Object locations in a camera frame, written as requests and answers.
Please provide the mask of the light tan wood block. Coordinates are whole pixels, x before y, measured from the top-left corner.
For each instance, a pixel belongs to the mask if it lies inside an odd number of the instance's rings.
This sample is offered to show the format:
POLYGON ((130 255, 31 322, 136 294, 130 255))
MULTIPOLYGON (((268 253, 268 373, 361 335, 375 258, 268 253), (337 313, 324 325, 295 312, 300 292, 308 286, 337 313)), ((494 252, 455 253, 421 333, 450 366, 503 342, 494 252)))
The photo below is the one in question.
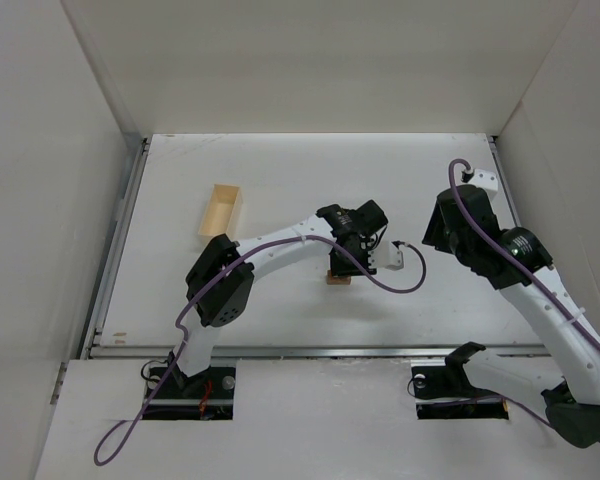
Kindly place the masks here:
POLYGON ((336 276, 331 270, 327 271, 325 280, 329 286, 348 286, 351 284, 350 276, 336 276))

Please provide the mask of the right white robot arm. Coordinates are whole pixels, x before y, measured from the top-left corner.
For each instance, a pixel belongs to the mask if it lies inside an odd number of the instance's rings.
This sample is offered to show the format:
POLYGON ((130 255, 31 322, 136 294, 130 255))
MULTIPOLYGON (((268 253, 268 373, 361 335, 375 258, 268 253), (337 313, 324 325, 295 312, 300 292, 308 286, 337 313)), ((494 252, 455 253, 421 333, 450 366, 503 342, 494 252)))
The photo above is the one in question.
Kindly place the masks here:
POLYGON ((503 396, 542 416, 568 443, 600 442, 600 337, 564 287, 539 238, 503 229, 488 193, 461 185, 440 193, 423 238, 488 280, 528 322, 559 367, 517 367, 484 345, 467 342, 445 358, 443 394, 503 396))

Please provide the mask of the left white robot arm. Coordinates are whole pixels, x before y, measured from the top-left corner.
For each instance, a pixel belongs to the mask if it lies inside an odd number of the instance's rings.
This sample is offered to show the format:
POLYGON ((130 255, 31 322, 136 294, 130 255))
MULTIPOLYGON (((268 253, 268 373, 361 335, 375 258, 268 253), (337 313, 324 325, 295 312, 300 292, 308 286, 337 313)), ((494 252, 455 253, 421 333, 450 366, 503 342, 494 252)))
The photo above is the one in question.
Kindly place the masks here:
POLYGON ((371 252, 388 226, 378 204, 337 204, 276 232, 247 240, 213 237, 187 274, 187 305, 176 320, 183 332, 169 355, 170 378, 191 398, 209 376, 220 329, 244 313, 251 289, 265 276, 297 262, 327 256, 335 278, 374 275, 371 252))

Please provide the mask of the light wooden box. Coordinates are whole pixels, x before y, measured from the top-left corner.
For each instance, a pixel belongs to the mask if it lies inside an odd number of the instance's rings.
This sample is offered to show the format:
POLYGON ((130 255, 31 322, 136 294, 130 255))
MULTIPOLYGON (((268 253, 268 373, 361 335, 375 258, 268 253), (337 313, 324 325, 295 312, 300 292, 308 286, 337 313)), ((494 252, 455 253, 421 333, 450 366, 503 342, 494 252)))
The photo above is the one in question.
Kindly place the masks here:
POLYGON ((206 245, 219 235, 236 239, 236 229, 243 205, 239 186, 215 184, 200 223, 198 237, 206 245))

